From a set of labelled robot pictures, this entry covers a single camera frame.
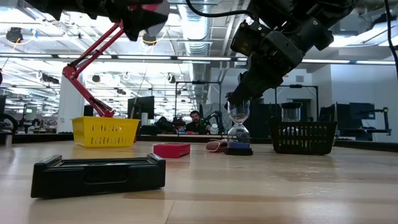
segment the red metal rod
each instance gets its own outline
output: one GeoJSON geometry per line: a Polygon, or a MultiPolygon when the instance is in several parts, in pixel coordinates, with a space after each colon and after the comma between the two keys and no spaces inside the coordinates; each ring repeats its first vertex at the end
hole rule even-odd
{"type": "Polygon", "coordinates": [[[114,110],[107,110],[101,105],[97,104],[99,100],[95,97],[77,80],[79,74],[95,59],[97,59],[111,44],[113,44],[120,36],[123,35],[123,23],[114,24],[103,36],[101,36],[92,46],[90,46],[79,58],[85,58],[91,54],[106,38],[108,38],[118,27],[120,31],[114,35],[107,43],[105,43],[99,50],[97,50],[87,61],[83,62],[79,69],[76,65],[69,64],[63,68],[62,74],[72,83],[72,85],[79,91],[79,93],[87,100],[87,102],[98,112],[101,117],[112,118],[114,110]]]}
{"type": "Polygon", "coordinates": [[[97,59],[111,44],[113,44],[120,36],[124,34],[124,31],[121,29],[119,32],[114,35],[107,43],[105,43],[102,48],[100,48],[97,52],[95,52],[87,61],[81,65],[77,69],[76,75],[79,76],[79,74],[89,65],[91,64],[95,59],[97,59]]]}
{"type": "Polygon", "coordinates": [[[92,53],[95,48],[97,48],[102,42],[104,42],[105,39],[107,39],[117,28],[119,27],[119,24],[113,24],[113,26],[104,33],[93,45],[91,45],[84,53],[82,56],[87,56],[90,53],[92,53]]]}

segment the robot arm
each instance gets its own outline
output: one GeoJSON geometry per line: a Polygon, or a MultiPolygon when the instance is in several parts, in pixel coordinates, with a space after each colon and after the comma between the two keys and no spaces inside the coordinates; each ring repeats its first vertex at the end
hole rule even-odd
{"type": "Polygon", "coordinates": [[[105,32],[92,46],[90,46],[78,59],[63,68],[62,75],[80,92],[87,102],[98,112],[101,117],[112,118],[114,110],[96,99],[79,81],[79,74],[94,60],[96,60],[116,39],[125,34],[131,41],[138,39],[139,33],[146,30],[148,34],[156,35],[158,26],[167,21],[170,11],[166,0],[26,0],[29,4],[42,12],[51,14],[57,20],[60,19],[63,10],[82,12],[92,19],[97,16],[107,16],[115,24],[105,32]],[[114,31],[107,43],[100,45],[114,31]]]}
{"type": "Polygon", "coordinates": [[[252,0],[248,10],[266,26],[244,21],[235,33],[231,49],[249,57],[248,70],[228,101],[240,104],[279,86],[282,77],[297,67],[313,46],[323,50],[333,42],[328,29],[347,16],[357,2],[252,0]]]}
{"type": "Polygon", "coordinates": [[[225,132],[225,128],[223,126],[223,114],[222,114],[222,112],[221,111],[214,111],[209,116],[207,116],[204,119],[204,121],[206,122],[206,125],[210,124],[209,120],[211,118],[215,118],[216,119],[216,123],[217,123],[217,126],[218,126],[219,133],[225,132]]]}

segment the ceiling light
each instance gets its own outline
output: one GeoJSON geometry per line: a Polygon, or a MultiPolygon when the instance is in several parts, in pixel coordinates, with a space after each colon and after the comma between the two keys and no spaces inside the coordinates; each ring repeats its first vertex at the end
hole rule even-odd
{"type": "Polygon", "coordinates": [[[41,79],[43,77],[42,71],[36,72],[36,78],[41,79]]]}
{"type": "Polygon", "coordinates": [[[6,39],[15,44],[21,43],[24,40],[21,30],[20,27],[11,27],[11,29],[7,31],[6,39]]]}
{"type": "Polygon", "coordinates": [[[125,55],[118,56],[119,59],[136,59],[136,60],[170,60],[170,56],[140,56],[140,55],[125,55]]]}
{"type": "Polygon", "coordinates": [[[80,55],[58,55],[60,58],[79,58],[80,55]]]}
{"type": "Polygon", "coordinates": [[[323,60],[323,59],[303,59],[302,63],[327,63],[327,64],[336,64],[336,63],[350,63],[349,60],[323,60]]]}
{"type": "Polygon", "coordinates": [[[177,57],[178,60],[230,61],[230,57],[177,57]]]}
{"type": "Polygon", "coordinates": [[[203,40],[178,40],[177,43],[194,43],[194,44],[212,44],[212,41],[203,41],[203,40]]]}
{"type": "Polygon", "coordinates": [[[100,55],[100,56],[98,57],[98,59],[111,59],[111,58],[112,58],[111,55],[100,55]]]}
{"type": "Polygon", "coordinates": [[[393,61],[356,61],[355,63],[359,65],[395,65],[396,63],[393,61]]]}
{"type": "MultiPolygon", "coordinates": [[[[28,108],[38,107],[39,105],[29,105],[28,108]]],[[[6,106],[7,109],[24,109],[24,106],[6,106]]]]}
{"type": "Polygon", "coordinates": [[[101,77],[99,75],[93,75],[91,79],[95,83],[99,83],[101,81],[101,77]]]}
{"type": "Polygon", "coordinates": [[[129,74],[129,72],[126,72],[126,74],[123,74],[123,80],[124,80],[124,81],[130,80],[130,74],[129,74]]]}
{"type": "Polygon", "coordinates": [[[175,77],[174,77],[174,75],[171,75],[170,73],[168,73],[164,78],[165,78],[170,84],[174,84],[174,83],[175,83],[175,77]]]}
{"type": "Polygon", "coordinates": [[[14,58],[46,58],[52,57],[49,54],[7,54],[1,53],[0,57],[14,57],[14,58]]]}
{"type": "Polygon", "coordinates": [[[151,37],[149,34],[145,33],[142,36],[142,41],[144,44],[148,45],[148,46],[153,46],[156,45],[157,41],[156,41],[156,36],[151,37]]]}
{"type": "Polygon", "coordinates": [[[58,80],[58,79],[56,79],[54,77],[51,77],[50,75],[44,74],[44,73],[42,74],[41,80],[43,82],[45,82],[45,83],[53,83],[53,84],[59,84],[60,83],[60,80],[58,80]]]}

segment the ceiling pipe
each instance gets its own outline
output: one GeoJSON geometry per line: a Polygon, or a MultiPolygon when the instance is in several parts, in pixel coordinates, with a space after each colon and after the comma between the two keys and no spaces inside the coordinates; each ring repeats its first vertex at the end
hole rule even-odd
{"type": "MultiPolygon", "coordinates": [[[[204,13],[210,13],[211,9],[210,6],[206,5],[195,5],[195,8],[204,13]]],[[[187,40],[202,40],[201,42],[185,42],[187,54],[189,56],[209,56],[210,45],[205,42],[209,39],[210,34],[209,18],[195,14],[187,5],[178,5],[178,9],[182,17],[183,38],[187,40]]],[[[210,72],[209,69],[207,69],[207,64],[193,63],[192,66],[190,66],[191,81],[205,80],[205,78],[208,77],[208,75],[206,75],[207,72],[210,72]]],[[[194,86],[192,88],[196,97],[201,99],[206,97],[203,96],[202,88],[195,89],[194,86]]]]}
{"type": "MultiPolygon", "coordinates": [[[[236,11],[237,8],[238,8],[238,5],[239,5],[239,0],[234,0],[234,3],[233,3],[233,5],[232,5],[231,11],[236,11]]],[[[226,53],[226,52],[225,52],[225,51],[226,51],[226,46],[227,46],[227,44],[228,44],[229,37],[230,37],[230,35],[231,35],[232,26],[233,26],[234,23],[235,23],[235,17],[236,17],[236,15],[229,16],[229,17],[228,17],[228,19],[229,19],[228,27],[227,27],[226,32],[225,32],[225,37],[224,37],[224,42],[223,42],[223,48],[221,49],[220,56],[224,56],[225,53],[226,53]]]]}

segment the exposed ductwork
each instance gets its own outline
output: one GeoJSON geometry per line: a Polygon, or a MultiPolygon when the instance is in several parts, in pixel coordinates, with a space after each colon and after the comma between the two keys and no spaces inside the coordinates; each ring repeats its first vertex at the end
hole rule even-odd
{"type": "MultiPolygon", "coordinates": [[[[207,5],[195,5],[195,8],[205,13],[209,13],[211,9],[211,7],[207,5]]],[[[186,40],[193,40],[192,42],[185,43],[187,54],[189,56],[208,56],[210,49],[209,44],[205,42],[195,42],[195,40],[200,41],[209,39],[210,20],[206,17],[195,14],[187,5],[178,5],[178,10],[180,11],[182,18],[183,37],[186,40]]],[[[209,77],[206,76],[207,69],[207,64],[193,63],[190,67],[191,81],[209,79],[209,77]]],[[[194,89],[194,93],[196,99],[203,98],[202,91],[196,91],[194,89]]]]}

